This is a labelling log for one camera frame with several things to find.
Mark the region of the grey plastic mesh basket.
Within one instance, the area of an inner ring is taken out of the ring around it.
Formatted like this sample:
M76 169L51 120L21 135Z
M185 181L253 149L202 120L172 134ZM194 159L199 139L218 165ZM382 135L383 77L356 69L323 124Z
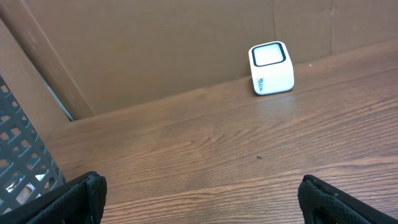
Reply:
M1 214L65 183L38 132L1 79Z

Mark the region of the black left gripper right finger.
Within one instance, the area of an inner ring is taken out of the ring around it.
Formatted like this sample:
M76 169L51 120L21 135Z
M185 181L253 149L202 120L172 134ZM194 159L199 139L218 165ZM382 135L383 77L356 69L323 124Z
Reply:
M314 175L303 177L297 197L305 224L397 224L397 219Z

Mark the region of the white barcode scanner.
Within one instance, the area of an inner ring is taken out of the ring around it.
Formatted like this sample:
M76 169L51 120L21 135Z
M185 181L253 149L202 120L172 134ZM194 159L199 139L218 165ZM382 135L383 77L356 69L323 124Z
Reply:
M294 87L294 67L286 45L273 41L248 51L252 83L257 95L290 91Z

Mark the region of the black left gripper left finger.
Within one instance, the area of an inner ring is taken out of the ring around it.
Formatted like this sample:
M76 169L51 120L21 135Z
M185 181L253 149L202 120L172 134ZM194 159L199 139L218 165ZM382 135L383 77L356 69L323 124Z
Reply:
M1 224L100 223L106 204L106 178L87 172L49 193L1 215Z

